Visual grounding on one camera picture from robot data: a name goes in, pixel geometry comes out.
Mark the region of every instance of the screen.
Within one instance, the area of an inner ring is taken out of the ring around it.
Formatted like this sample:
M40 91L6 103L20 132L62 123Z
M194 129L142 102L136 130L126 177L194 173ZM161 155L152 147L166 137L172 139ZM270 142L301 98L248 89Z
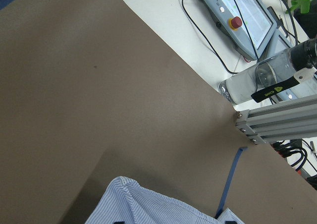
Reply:
M222 1L231 11L232 15L240 17L234 0ZM236 0L236 2L239 6L244 22L248 27L251 39L255 47L258 49L273 23L256 0Z

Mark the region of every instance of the striped cloth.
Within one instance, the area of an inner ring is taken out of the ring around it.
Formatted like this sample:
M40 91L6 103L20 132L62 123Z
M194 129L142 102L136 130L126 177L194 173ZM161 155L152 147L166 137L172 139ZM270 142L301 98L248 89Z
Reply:
M86 224L225 224L243 222L226 209L216 220L174 198L141 187L126 177L115 178Z

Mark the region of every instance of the metal frame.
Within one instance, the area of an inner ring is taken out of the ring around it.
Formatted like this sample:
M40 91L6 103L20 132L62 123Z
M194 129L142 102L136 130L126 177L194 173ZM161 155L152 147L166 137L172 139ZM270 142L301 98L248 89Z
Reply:
M236 126L255 144L317 136L317 95L240 112Z

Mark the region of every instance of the brown paper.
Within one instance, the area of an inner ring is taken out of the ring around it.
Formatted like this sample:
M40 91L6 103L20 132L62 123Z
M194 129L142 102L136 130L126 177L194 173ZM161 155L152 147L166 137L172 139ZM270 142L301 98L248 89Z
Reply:
M122 0L0 11L0 223L83 223L116 176L214 216L313 223L316 192Z

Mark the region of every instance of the black bottle cap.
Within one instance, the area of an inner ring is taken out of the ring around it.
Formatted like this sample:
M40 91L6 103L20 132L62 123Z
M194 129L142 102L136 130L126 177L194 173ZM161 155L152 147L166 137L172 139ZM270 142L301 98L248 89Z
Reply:
M317 39L307 40L290 50L294 68L298 71L302 68L317 66Z

